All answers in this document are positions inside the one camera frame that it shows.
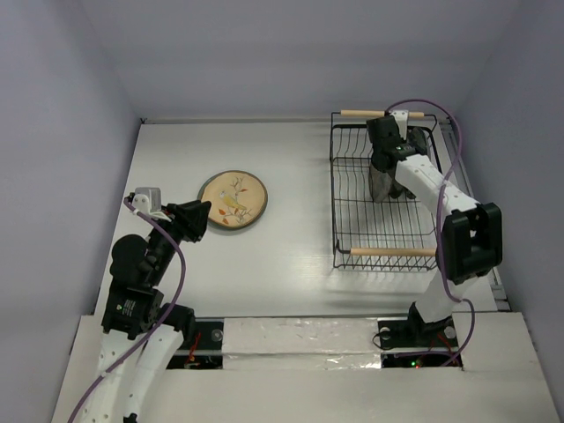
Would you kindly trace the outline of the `grey deer pattern plate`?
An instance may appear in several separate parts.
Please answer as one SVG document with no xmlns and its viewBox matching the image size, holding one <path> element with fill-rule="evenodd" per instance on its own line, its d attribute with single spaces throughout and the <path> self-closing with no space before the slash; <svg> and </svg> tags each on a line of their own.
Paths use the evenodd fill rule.
<svg viewBox="0 0 564 423">
<path fill-rule="evenodd" d="M 372 200 L 375 203 L 382 203 L 396 191 L 395 187 L 396 167 L 381 171 L 373 164 L 369 168 L 369 189 Z"/>
</svg>

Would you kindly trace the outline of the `beige bird pattern plate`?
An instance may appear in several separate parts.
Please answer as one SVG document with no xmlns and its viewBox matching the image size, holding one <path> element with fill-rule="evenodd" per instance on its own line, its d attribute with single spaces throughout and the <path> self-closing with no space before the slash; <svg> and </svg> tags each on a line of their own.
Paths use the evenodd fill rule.
<svg viewBox="0 0 564 423">
<path fill-rule="evenodd" d="M 268 191 L 255 175 L 242 170 L 220 172 L 206 181 L 198 199 L 210 202 L 208 220 L 211 225 L 239 230 L 253 225 L 268 204 Z"/>
</svg>

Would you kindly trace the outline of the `brown rim cream plate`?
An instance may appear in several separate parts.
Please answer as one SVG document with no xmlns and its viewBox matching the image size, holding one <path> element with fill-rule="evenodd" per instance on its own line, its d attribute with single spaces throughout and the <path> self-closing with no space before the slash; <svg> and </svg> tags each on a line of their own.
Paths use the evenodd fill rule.
<svg viewBox="0 0 564 423">
<path fill-rule="evenodd" d="M 415 199 L 416 196 L 403 185 L 394 181 L 390 186 L 389 196 L 393 199 L 398 199 L 405 195 L 408 199 Z"/>
</svg>

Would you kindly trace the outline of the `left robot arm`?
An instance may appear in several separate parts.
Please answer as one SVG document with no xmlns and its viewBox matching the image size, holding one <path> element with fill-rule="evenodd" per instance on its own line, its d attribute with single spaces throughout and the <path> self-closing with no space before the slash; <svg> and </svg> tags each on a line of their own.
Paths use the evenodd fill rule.
<svg viewBox="0 0 564 423">
<path fill-rule="evenodd" d="M 124 235 L 112 248 L 96 376 L 70 422 L 142 421 L 174 353 L 195 337 L 193 309 L 177 302 L 183 282 L 170 302 L 163 301 L 158 285 L 174 257 L 180 260 L 180 278 L 186 278 L 180 245 L 202 240 L 211 203 L 163 205 L 158 189 L 141 189 L 123 204 L 152 230 L 147 237 Z"/>
</svg>

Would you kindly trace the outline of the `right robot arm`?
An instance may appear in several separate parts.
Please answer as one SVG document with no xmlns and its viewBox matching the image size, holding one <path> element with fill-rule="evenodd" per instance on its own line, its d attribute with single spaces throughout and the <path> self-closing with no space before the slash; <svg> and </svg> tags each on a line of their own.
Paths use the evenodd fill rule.
<svg viewBox="0 0 564 423">
<path fill-rule="evenodd" d="M 367 121 L 372 145 L 369 189 L 376 203 L 407 194 L 435 217 L 437 272 L 410 306 L 407 338 L 426 345 L 450 318 L 466 292 L 502 261 L 501 209 L 466 195 L 427 153 L 424 134 L 393 115 Z"/>
</svg>

